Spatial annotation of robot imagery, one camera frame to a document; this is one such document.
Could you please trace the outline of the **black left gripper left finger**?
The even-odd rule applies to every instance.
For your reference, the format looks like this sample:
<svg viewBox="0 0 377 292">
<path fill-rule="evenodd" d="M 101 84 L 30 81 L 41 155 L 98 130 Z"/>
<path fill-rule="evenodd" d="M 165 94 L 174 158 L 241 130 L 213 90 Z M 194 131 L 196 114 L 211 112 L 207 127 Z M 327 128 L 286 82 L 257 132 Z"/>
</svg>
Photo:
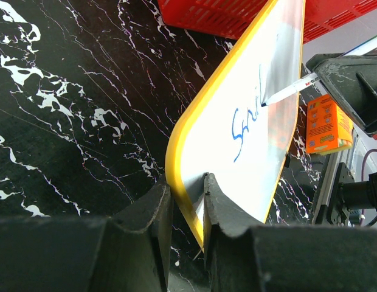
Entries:
<svg viewBox="0 0 377 292">
<path fill-rule="evenodd" d="M 0 291 L 166 291 L 165 178 L 112 217 L 0 217 Z"/>
</svg>

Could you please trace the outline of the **white blue whiteboard marker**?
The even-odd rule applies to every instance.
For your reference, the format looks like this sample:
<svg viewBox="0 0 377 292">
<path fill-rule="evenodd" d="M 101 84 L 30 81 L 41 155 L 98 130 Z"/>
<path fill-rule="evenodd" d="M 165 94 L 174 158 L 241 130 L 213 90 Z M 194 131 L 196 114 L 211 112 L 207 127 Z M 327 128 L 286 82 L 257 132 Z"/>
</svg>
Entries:
<svg viewBox="0 0 377 292">
<path fill-rule="evenodd" d="M 377 35 L 374 36 L 373 38 L 359 44 L 358 46 L 352 48 L 350 51 L 341 54 L 340 57 L 343 57 L 343 56 L 361 56 L 361 55 L 365 55 L 365 54 L 373 51 L 376 48 L 377 48 Z M 314 72 L 310 73 L 307 76 L 305 76 L 301 79 L 298 79 L 297 81 L 295 81 L 291 85 L 283 88 L 282 90 L 274 93 L 272 96 L 265 99 L 261 103 L 261 106 L 264 107 L 264 106 L 271 105 L 273 103 L 280 102 L 283 99 L 285 99 L 285 98 L 287 98 L 287 97 L 289 97 L 289 96 L 291 96 L 295 93 L 303 91 L 304 89 L 308 88 L 309 86 L 314 85 L 318 81 L 320 81 L 320 78 L 318 77 L 318 75 Z"/>
</svg>

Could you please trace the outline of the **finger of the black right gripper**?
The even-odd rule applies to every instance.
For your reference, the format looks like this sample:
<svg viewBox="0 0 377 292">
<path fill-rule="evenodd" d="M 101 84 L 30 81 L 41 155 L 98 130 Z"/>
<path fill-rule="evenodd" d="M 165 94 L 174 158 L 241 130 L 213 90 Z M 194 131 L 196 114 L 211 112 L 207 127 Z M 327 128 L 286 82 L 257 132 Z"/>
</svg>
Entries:
<svg viewBox="0 0 377 292">
<path fill-rule="evenodd" d="M 344 58 L 343 53 L 315 54 L 305 65 L 311 72 L 337 72 Z"/>
<path fill-rule="evenodd" d="M 367 136 L 377 136 L 377 55 L 346 56 L 337 72 L 315 73 L 344 113 Z"/>
</svg>

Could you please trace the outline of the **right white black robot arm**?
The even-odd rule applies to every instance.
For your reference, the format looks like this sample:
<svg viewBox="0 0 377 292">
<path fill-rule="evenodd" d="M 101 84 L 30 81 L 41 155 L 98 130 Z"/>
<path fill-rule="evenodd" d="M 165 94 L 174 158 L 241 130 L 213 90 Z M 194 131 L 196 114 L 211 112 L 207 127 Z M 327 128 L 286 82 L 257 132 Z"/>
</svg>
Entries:
<svg viewBox="0 0 377 292">
<path fill-rule="evenodd" d="M 368 137 L 377 138 L 377 53 L 316 54 L 306 64 L 330 97 Z M 377 211 L 377 172 L 357 182 L 344 155 L 329 155 L 316 193 L 313 224 L 346 226 L 354 210 Z"/>
</svg>

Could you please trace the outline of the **yellow framed whiteboard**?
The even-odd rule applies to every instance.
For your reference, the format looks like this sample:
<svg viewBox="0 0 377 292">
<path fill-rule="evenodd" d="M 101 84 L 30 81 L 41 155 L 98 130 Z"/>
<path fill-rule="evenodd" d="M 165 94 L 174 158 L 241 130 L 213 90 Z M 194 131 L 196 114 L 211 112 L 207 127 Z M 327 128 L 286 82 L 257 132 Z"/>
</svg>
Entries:
<svg viewBox="0 0 377 292">
<path fill-rule="evenodd" d="M 178 119 L 165 176 L 204 246 L 204 178 L 264 223 L 297 122 L 299 96 L 269 104 L 300 78 L 304 1 L 269 1 Z"/>
</svg>

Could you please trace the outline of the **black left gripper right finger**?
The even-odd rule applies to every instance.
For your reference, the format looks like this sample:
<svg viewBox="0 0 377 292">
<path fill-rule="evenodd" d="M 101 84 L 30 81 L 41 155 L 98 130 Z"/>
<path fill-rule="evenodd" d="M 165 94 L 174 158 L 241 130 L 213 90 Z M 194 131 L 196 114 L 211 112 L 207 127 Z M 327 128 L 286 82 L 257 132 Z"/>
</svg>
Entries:
<svg viewBox="0 0 377 292">
<path fill-rule="evenodd" d="M 204 177 L 212 291 L 377 291 L 377 229 L 266 225 Z"/>
</svg>

